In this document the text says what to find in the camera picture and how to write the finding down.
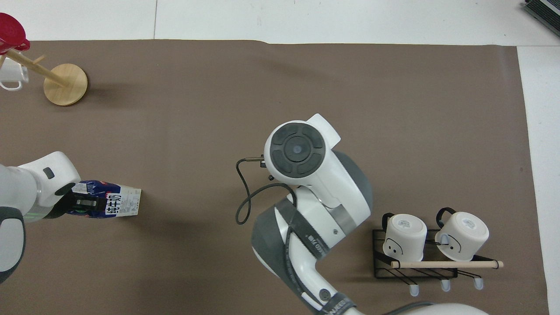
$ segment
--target white floor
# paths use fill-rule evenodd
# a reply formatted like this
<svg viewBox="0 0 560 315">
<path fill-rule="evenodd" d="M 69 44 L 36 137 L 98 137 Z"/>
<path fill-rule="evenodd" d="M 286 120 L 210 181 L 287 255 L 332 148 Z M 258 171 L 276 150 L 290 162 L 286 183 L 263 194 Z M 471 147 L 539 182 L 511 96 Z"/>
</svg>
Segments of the white floor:
<svg viewBox="0 0 560 315">
<path fill-rule="evenodd" d="M 522 0 L 0 0 L 29 40 L 518 46 L 550 314 L 560 315 L 560 38 Z"/>
</svg>

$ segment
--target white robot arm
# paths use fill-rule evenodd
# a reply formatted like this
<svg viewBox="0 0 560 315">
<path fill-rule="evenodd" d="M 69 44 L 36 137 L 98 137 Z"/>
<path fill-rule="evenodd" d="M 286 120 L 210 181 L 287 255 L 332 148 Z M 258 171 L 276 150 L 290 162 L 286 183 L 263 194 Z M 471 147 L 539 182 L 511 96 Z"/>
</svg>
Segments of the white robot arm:
<svg viewBox="0 0 560 315">
<path fill-rule="evenodd" d="M 0 283 L 14 272 L 25 248 L 25 223 L 44 218 L 80 181 L 62 152 L 37 161 L 0 165 Z"/>
<path fill-rule="evenodd" d="M 278 181 L 298 186 L 296 200 L 288 195 L 260 214 L 251 243 L 259 261 L 313 313 L 359 315 L 354 302 L 315 269 L 318 260 L 371 215 L 373 205 L 364 173 L 347 155 L 332 150 L 339 141 L 340 136 L 319 114 L 308 121 L 284 123 L 270 134 L 264 162 Z M 401 313 L 486 314 L 461 304 Z"/>
</svg>

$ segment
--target black mug handle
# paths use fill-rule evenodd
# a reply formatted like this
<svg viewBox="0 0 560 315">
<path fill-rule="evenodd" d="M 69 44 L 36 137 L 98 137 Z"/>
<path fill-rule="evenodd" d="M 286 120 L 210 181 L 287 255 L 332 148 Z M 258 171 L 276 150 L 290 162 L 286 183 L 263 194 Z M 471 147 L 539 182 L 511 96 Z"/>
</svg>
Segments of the black mug handle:
<svg viewBox="0 0 560 315">
<path fill-rule="evenodd" d="M 385 233 L 387 233 L 387 221 L 392 216 L 394 216 L 394 214 L 392 214 L 391 212 L 387 212 L 386 214 L 383 215 L 383 218 L 381 219 L 381 227 L 383 228 L 383 232 Z"/>
<path fill-rule="evenodd" d="M 24 224 L 24 217 L 21 215 L 21 212 L 18 209 L 15 208 L 10 208 L 10 207 L 0 207 L 0 227 L 2 225 L 2 222 L 4 222 L 4 220 L 7 219 L 17 219 L 21 222 L 21 226 L 19 226 L 19 224 L 16 224 L 16 228 L 14 229 L 13 225 L 5 226 L 4 229 L 10 229 L 8 230 L 9 233 L 21 233 L 21 237 L 23 238 L 23 245 L 21 248 L 21 252 L 16 249 L 16 251 L 7 251 L 7 252 L 2 252 L 0 251 L 0 253 L 2 254 L 8 254 L 8 255 L 12 255 L 12 254 L 18 254 L 19 257 L 17 259 L 17 262 L 15 262 L 14 265 L 12 266 L 8 266 L 9 268 L 7 270 L 1 270 L 0 271 L 0 284 L 2 282 L 4 282 L 13 272 L 14 270 L 17 268 L 17 265 L 19 265 L 20 261 L 21 261 L 21 257 L 24 255 L 24 250 L 25 250 L 25 224 Z M 9 241 L 10 236 L 13 236 L 13 234 L 8 235 L 8 239 L 2 239 L 0 238 L 0 243 L 3 242 L 7 242 Z"/>
<path fill-rule="evenodd" d="M 454 213 L 457 212 L 457 211 L 455 211 L 455 210 L 453 210 L 449 207 L 441 208 L 436 215 L 436 223 L 437 223 L 437 226 L 439 226 L 440 228 L 444 227 L 444 222 L 441 220 L 441 217 L 444 215 L 444 212 L 446 212 L 446 211 L 451 213 L 451 214 L 454 214 Z"/>
</svg>

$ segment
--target smiley face drawing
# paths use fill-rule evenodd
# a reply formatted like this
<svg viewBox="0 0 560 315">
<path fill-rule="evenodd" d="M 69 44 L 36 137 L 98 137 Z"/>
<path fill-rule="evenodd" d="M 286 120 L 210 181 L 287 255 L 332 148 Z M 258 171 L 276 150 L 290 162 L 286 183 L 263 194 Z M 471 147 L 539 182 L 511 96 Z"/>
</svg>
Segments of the smiley face drawing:
<svg viewBox="0 0 560 315">
<path fill-rule="evenodd" d="M 386 239 L 383 243 L 383 252 L 385 255 L 396 259 L 404 255 L 403 248 L 392 238 Z"/>
<path fill-rule="evenodd" d="M 437 240 L 438 237 L 436 237 L 436 241 L 440 243 L 440 245 L 437 246 L 440 251 L 449 259 L 457 261 L 457 257 L 461 256 L 461 243 L 450 234 L 436 236 L 439 236 L 439 241 Z"/>
</svg>

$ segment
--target wooden mug tree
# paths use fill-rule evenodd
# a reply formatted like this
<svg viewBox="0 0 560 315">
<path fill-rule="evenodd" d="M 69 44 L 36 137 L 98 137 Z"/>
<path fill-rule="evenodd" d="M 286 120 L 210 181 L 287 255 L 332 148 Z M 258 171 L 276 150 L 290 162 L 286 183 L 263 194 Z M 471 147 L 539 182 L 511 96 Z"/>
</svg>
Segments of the wooden mug tree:
<svg viewBox="0 0 560 315">
<path fill-rule="evenodd" d="M 19 51 L 29 49 L 23 26 L 12 16 L 0 13 L 0 68 L 6 56 L 45 77 L 43 91 L 49 101 L 60 106 L 79 101 L 87 90 L 86 73 L 77 65 L 65 63 L 48 70 L 39 62 L 45 55 L 31 60 Z"/>
</svg>

